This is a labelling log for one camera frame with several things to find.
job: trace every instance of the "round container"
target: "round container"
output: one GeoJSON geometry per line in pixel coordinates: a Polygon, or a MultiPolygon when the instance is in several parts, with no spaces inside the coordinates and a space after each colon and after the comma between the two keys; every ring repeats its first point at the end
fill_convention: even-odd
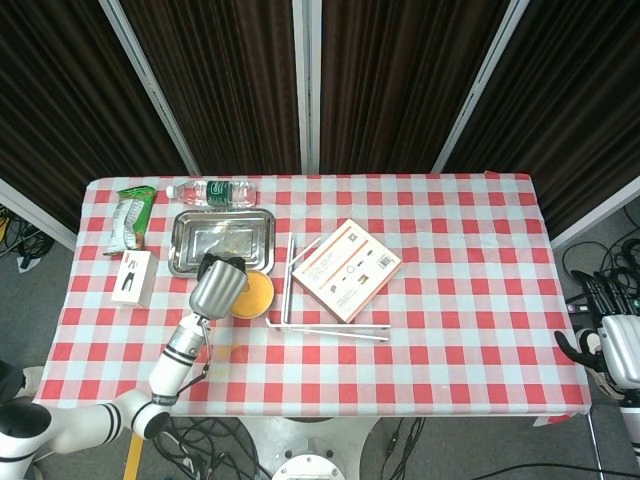
{"type": "Polygon", "coordinates": [[[266,312],[273,302],[273,282],[262,272],[247,272],[247,290],[242,292],[231,307],[234,317],[251,319],[266,312]]]}

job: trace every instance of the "brown curtain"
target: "brown curtain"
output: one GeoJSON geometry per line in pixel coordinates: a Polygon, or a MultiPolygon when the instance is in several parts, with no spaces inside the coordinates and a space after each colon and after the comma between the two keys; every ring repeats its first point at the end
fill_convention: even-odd
{"type": "Polygon", "coordinates": [[[97,2],[1,2],[0,57],[0,178],[70,229],[96,178],[186,173],[97,2]]]}
{"type": "Polygon", "coordinates": [[[124,0],[204,174],[300,171],[291,0],[124,0]]]}
{"type": "Polygon", "coordinates": [[[529,173],[552,237],[640,175],[640,3],[533,1],[446,170],[529,173]]]}
{"type": "Polygon", "coordinates": [[[324,0],[320,171],[430,171],[507,4],[324,0]]]}

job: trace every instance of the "stainless steel tray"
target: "stainless steel tray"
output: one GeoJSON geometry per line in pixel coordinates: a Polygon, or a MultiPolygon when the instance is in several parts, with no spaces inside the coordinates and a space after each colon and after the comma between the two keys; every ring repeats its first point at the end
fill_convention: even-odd
{"type": "Polygon", "coordinates": [[[194,277],[205,253],[243,257],[247,269],[268,273],[273,268],[275,223],[271,212],[187,210],[176,216],[171,233],[169,270],[176,277],[194,277]]]}

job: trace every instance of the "product box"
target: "product box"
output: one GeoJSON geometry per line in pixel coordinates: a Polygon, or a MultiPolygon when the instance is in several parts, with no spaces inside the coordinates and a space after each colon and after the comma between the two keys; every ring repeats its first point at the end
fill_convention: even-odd
{"type": "Polygon", "coordinates": [[[348,323],[401,265],[400,258],[349,219],[292,275],[338,320],[348,323]]]}
{"type": "Polygon", "coordinates": [[[125,250],[111,301],[131,307],[149,307],[158,259],[144,250],[125,250]]]}

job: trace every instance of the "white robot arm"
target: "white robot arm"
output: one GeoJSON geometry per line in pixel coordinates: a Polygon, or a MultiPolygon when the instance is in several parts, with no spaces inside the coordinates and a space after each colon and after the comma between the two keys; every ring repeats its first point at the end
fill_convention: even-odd
{"type": "Polygon", "coordinates": [[[170,416],[193,362],[208,345],[210,319],[226,317],[238,295],[246,288],[244,260],[221,260],[206,255],[198,284],[189,304],[194,313],[184,317],[151,373],[149,395],[130,390],[112,403],[61,409],[13,401],[0,406],[0,478],[19,480],[25,475],[36,450],[44,444],[57,453],[70,453],[115,440],[127,427],[145,439],[158,435],[170,416]]]}

